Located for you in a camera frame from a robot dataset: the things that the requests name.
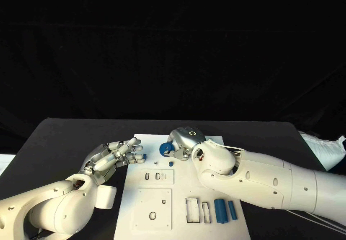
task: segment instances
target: white cable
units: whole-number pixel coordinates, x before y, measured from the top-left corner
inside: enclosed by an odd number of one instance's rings
[[[218,144],[211,138],[209,138],[209,140],[211,140],[218,146],[221,146],[221,147],[224,147],[224,148],[227,148],[227,149],[237,149],[237,150],[241,150],[241,151],[247,151],[247,150],[243,149],[243,148],[232,147],[232,146],[224,146],[224,145]]]
[[[326,227],[326,228],[329,228],[329,229],[335,230],[336,232],[339,232],[341,234],[346,235],[346,232],[345,232],[345,231],[339,231],[339,230],[336,230],[336,229],[335,229],[335,228],[332,228],[331,226],[328,226],[328,225],[325,225],[325,224],[322,224],[322,223],[316,222],[315,220],[312,220],[312,219],[306,218],[305,216],[299,215],[297,213],[294,213],[294,212],[292,212],[292,211],[289,211],[289,210],[286,210],[286,211],[287,211],[289,213],[292,213],[292,214],[297,215],[299,217],[302,217],[302,218],[303,218],[303,219],[306,219],[307,221],[310,221],[310,222],[313,222],[313,223],[316,223],[316,224],[322,225],[323,227]]]
[[[312,215],[315,218],[318,218],[320,221],[323,221],[326,224],[329,224],[331,226],[333,226],[335,228],[344,230],[346,232],[346,229],[344,229],[342,227],[339,227],[338,225],[335,225],[332,222],[326,221],[325,219],[322,219],[320,217],[318,217],[316,215],[313,215],[312,213],[307,212],[309,215]]]

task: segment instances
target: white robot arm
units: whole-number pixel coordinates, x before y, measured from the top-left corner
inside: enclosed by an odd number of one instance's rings
[[[173,130],[160,152],[182,161],[192,158],[207,188],[266,209],[305,211],[346,226],[346,176],[222,146],[192,127]]]
[[[38,239],[70,239],[90,222],[94,208],[113,208],[117,189],[101,185],[119,167],[146,162],[146,154],[132,153],[143,150],[140,144],[133,138],[101,145],[88,155],[78,174],[2,200],[0,239],[29,239],[23,228],[26,216],[41,229]]]

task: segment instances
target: blue object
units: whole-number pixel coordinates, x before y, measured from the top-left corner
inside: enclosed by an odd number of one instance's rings
[[[166,142],[162,146],[160,146],[160,154],[168,158],[169,156],[165,155],[166,151],[176,151],[176,148],[172,144],[172,142]]]
[[[235,209],[234,201],[230,201],[230,202],[228,202],[228,206],[230,206],[230,210],[231,210],[232,220],[238,220],[238,217],[237,217],[237,209]]]
[[[214,200],[215,204],[215,213],[218,224],[227,224],[230,222],[227,203],[224,199]]]

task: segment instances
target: black table surface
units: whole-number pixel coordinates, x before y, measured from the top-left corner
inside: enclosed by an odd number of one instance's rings
[[[222,136],[227,146],[271,155],[303,168],[325,171],[296,127],[286,122],[49,118],[38,126],[0,176],[0,200],[62,181],[78,173],[87,155],[101,144],[127,141],[134,134],[169,135],[176,128],[186,126],[198,127],[207,136]],[[72,236],[72,240],[114,239],[127,170],[127,167],[121,167],[106,183],[117,187],[113,209],[96,208],[90,223]],[[284,210],[263,209],[245,202],[241,205],[254,240],[345,239],[341,233]]]

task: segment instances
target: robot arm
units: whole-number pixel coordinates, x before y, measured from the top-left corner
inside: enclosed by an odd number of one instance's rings
[[[346,176],[309,170],[266,154],[225,147],[207,140],[196,128],[181,127],[172,134],[207,188],[266,209],[305,211],[346,225]],[[173,156],[175,150],[162,154]]]
[[[0,239],[28,240],[25,218],[44,230],[39,239],[67,240],[88,224],[94,208],[113,208],[117,189],[101,186],[117,168],[146,162],[142,141],[133,138],[101,145],[88,155],[78,174],[0,201]],[[109,199],[100,193],[109,191]]]

